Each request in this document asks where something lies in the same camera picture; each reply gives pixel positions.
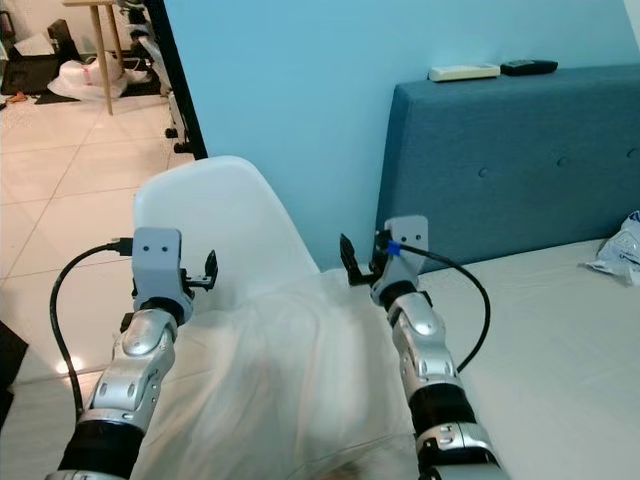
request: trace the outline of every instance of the black remote control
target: black remote control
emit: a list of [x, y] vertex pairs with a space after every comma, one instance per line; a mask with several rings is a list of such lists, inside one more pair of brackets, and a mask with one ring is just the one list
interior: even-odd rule
[[511, 77], [519, 77], [553, 73], [557, 68], [558, 62], [551, 60], [514, 60], [500, 65], [500, 72]]

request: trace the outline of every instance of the plastic bag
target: plastic bag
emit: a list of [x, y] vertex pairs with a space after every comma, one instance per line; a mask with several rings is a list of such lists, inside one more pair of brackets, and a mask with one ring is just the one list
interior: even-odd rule
[[627, 217], [620, 231], [602, 246], [596, 261], [586, 265], [640, 286], [640, 210]]
[[[127, 89], [127, 76], [123, 75], [120, 64], [110, 54], [106, 55], [106, 64], [111, 97], [118, 98]], [[56, 95], [78, 100], [104, 100], [105, 98], [102, 74], [97, 61], [89, 65], [75, 60], [64, 62], [60, 66], [60, 73], [49, 82], [47, 88]]]

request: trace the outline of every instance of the white chair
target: white chair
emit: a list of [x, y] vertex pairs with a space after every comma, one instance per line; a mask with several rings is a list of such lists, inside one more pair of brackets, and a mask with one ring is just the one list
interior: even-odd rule
[[264, 177], [233, 156], [190, 163], [158, 175], [138, 191], [137, 227], [182, 232], [182, 266], [200, 274], [216, 251], [218, 280], [209, 307], [231, 309], [318, 273], [300, 234]]

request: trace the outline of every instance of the remote control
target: remote control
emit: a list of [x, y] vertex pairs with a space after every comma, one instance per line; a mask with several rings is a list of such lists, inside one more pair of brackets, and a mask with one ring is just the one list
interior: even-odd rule
[[452, 67], [433, 67], [429, 70], [432, 82], [451, 82], [453, 80], [471, 80], [473, 78], [492, 78], [500, 75], [497, 65], [454, 65]]
[[553, 73], [558, 68], [558, 62], [551, 60], [514, 60], [503, 63], [500, 71], [511, 77], [521, 75], [541, 75], [543, 73]]

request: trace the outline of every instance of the black cable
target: black cable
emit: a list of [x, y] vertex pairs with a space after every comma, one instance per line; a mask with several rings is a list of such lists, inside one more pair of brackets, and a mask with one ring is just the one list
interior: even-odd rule
[[482, 286], [482, 283], [480, 283], [480, 280], [478, 280], [469, 270], [467, 270], [461, 265], [458, 265], [453, 260], [433, 252], [428, 252], [420, 248], [412, 247], [410, 245], [404, 245], [402, 243], [398, 243], [398, 246], [400, 247], [400, 249], [406, 250], [407, 252], [415, 253], [417, 255], [422, 255], [423, 257], [430, 258], [432, 260], [435, 260], [436, 262], [443, 263], [451, 268], [456, 269], [457, 271], [462, 273], [465, 277], [467, 277], [469, 280], [471, 280], [471, 283], [473, 283], [476, 286], [476, 288], [480, 291], [480, 295], [482, 295], [482, 300], [484, 301], [484, 324], [482, 325], [482, 331], [480, 332], [480, 336], [478, 337], [478, 340], [476, 341], [475, 346], [473, 347], [471, 352], [469, 352], [469, 355], [467, 355], [467, 357], [462, 361], [460, 366], [458, 366], [458, 373], [460, 373], [462, 372], [462, 370], [464, 370], [464, 368], [467, 365], [469, 365], [471, 360], [473, 360], [473, 358], [478, 354], [478, 352], [482, 348], [482, 344], [487, 338], [487, 334], [489, 333], [489, 325], [491, 323], [491, 302], [489, 301], [489, 295], [487, 294], [487, 291], [485, 290], [485, 288]]
[[64, 342], [64, 338], [62, 337], [60, 325], [58, 324], [58, 293], [60, 292], [60, 287], [62, 286], [62, 282], [64, 281], [66, 276], [73, 269], [73, 267], [75, 267], [82, 260], [90, 257], [95, 253], [110, 250], [120, 252], [120, 255], [131, 255], [131, 244], [132, 240], [130, 238], [122, 238], [117, 242], [106, 243], [98, 247], [93, 247], [84, 253], [81, 253], [62, 269], [60, 275], [58, 275], [58, 278], [53, 284], [53, 288], [51, 289], [51, 297], [49, 299], [49, 317], [51, 320], [51, 329], [53, 330], [53, 336], [56, 338], [56, 343], [58, 344], [58, 348], [60, 349], [60, 353], [62, 354], [64, 363], [67, 364], [67, 369], [69, 370], [69, 380], [71, 382], [71, 390], [73, 391], [73, 401], [76, 410], [76, 423], [78, 422], [78, 420], [80, 420], [80, 415], [82, 415], [83, 411], [82, 392], [80, 391], [78, 374], [73, 366], [73, 363], [71, 362], [71, 355], [69, 354], [67, 345]]

